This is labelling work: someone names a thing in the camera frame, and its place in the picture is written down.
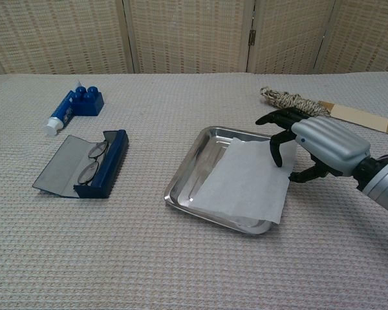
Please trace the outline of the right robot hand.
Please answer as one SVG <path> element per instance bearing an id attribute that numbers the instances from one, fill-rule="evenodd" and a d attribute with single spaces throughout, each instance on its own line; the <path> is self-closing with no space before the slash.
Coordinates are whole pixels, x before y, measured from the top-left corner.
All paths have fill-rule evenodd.
<path id="1" fill-rule="evenodd" d="M 314 162 L 314 166 L 293 172 L 289 180 L 305 183 L 316 178 L 334 176 L 349 177 L 356 167 L 371 157 L 371 144 L 344 126 L 325 116 L 310 116 L 295 107 L 282 108 L 260 117 L 255 124 L 275 123 L 282 132 L 270 138 L 270 152 L 278 167 L 283 165 L 280 145 L 294 140 L 302 146 Z"/>

